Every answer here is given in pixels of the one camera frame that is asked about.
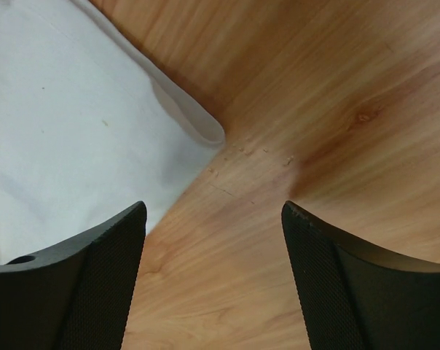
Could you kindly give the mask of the white t shirt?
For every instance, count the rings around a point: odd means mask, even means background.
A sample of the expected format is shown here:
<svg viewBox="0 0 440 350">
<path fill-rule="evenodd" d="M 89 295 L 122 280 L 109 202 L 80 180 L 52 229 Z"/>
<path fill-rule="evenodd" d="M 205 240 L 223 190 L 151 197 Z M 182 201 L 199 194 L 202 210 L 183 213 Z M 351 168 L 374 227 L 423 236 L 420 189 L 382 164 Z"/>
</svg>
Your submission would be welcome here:
<svg viewBox="0 0 440 350">
<path fill-rule="evenodd" d="M 88 1 L 0 1 L 0 264 L 137 201 L 154 227 L 224 129 Z"/>
</svg>

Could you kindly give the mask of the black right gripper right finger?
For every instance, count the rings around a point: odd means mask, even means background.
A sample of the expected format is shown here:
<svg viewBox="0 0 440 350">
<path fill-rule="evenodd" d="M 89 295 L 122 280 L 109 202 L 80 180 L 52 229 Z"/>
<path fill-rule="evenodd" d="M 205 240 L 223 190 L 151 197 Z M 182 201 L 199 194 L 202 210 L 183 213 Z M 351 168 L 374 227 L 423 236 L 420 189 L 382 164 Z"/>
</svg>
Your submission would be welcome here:
<svg viewBox="0 0 440 350">
<path fill-rule="evenodd" d="M 440 264 L 365 241 L 291 201 L 281 222 L 312 349 L 440 349 Z"/>
</svg>

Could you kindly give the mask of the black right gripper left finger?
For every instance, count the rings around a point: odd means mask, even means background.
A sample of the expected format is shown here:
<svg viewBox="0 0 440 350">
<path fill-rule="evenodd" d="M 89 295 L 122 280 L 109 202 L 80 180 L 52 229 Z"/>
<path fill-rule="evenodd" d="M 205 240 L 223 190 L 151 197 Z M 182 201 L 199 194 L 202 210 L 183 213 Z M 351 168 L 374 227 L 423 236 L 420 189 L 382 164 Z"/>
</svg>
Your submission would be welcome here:
<svg viewBox="0 0 440 350">
<path fill-rule="evenodd" d="M 0 349 L 120 349 L 146 206 L 0 265 Z"/>
</svg>

